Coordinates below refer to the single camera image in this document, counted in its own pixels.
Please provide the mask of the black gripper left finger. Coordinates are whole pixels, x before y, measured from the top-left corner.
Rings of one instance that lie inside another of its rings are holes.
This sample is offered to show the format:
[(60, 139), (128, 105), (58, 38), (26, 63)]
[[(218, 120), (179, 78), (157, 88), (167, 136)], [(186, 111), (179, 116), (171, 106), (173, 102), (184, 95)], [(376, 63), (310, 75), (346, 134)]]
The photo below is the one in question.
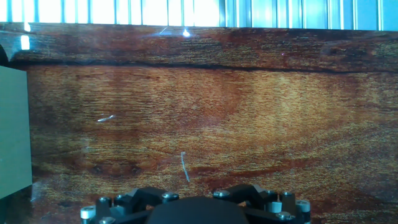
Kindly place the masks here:
[(155, 187), (134, 188), (115, 197), (102, 196), (94, 205), (80, 209), (81, 224), (144, 223), (147, 207), (156, 207), (179, 199), (176, 192)]

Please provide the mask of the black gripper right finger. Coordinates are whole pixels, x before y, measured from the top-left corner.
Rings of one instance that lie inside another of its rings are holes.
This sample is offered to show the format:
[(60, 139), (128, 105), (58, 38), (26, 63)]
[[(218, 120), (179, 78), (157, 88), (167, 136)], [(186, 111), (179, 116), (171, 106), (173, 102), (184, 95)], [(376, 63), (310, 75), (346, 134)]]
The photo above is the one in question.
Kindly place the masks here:
[(311, 223), (310, 202), (296, 199), (293, 192), (239, 184), (214, 191), (213, 198), (236, 204), (248, 223)]

